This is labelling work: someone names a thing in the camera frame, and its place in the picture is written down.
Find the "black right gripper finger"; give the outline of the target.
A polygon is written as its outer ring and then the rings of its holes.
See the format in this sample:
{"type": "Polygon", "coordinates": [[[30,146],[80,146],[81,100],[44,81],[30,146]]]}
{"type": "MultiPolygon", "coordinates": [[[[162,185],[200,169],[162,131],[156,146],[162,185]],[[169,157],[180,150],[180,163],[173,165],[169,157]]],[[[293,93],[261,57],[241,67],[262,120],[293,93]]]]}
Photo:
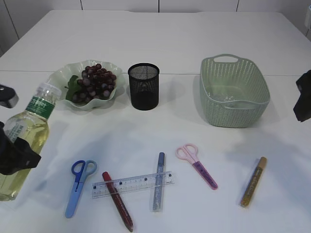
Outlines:
{"type": "Polygon", "coordinates": [[[296,81],[296,86],[300,96],[294,106],[294,113],[298,121],[304,122],[311,117],[311,70],[296,81]]]}

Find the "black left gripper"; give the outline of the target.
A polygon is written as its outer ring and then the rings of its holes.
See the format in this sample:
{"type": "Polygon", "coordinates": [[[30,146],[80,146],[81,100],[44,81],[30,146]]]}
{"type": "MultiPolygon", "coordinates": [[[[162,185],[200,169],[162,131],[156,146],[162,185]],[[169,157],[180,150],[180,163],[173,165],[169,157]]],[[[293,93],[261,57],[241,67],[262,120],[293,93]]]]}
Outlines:
{"type": "Polygon", "coordinates": [[[14,144],[7,137],[4,130],[4,123],[0,123],[0,173],[12,175],[15,170],[36,168],[41,156],[33,151],[29,143],[17,137],[14,144]],[[14,146],[16,148],[17,161],[15,162],[14,146]]]}

